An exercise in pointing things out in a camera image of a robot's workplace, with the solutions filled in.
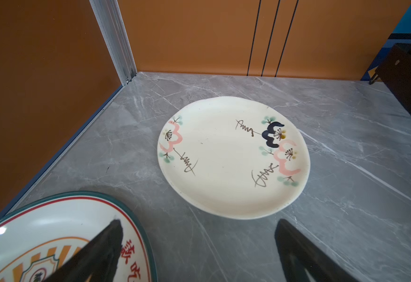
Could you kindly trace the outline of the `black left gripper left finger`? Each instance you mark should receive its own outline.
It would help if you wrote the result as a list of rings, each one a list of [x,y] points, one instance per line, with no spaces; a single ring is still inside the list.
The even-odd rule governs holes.
[[[120,257],[123,228],[113,220],[92,241],[74,255],[47,282],[112,282]]]

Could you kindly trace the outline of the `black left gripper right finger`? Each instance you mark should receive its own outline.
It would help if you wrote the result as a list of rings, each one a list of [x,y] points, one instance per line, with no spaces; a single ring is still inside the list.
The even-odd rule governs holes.
[[[289,221],[280,219],[274,235],[288,282],[355,282],[357,279],[331,260]]]

